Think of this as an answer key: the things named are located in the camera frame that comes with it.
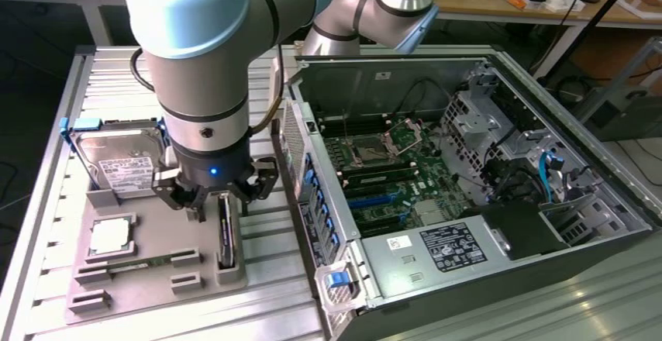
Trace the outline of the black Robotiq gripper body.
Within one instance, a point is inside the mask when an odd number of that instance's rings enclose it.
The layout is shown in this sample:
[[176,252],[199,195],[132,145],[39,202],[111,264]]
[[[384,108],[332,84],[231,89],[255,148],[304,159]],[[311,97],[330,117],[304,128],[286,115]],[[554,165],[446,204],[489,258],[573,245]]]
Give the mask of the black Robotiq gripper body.
[[172,148],[188,184],[211,191],[230,191],[238,198],[255,196],[247,182],[255,172],[248,141],[214,151],[194,151],[176,142]]

